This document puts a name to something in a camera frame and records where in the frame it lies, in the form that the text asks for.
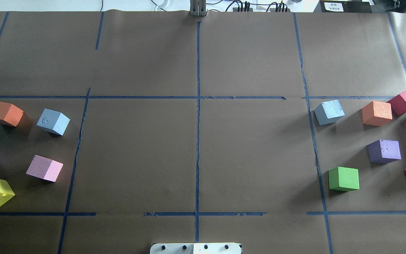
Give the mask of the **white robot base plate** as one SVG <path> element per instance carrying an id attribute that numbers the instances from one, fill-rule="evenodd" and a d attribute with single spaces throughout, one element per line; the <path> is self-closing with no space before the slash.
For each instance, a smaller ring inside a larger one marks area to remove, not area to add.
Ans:
<path id="1" fill-rule="evenodd" d="M 242 254 L 240 243 L 156 243 L 150 254 Z"/>

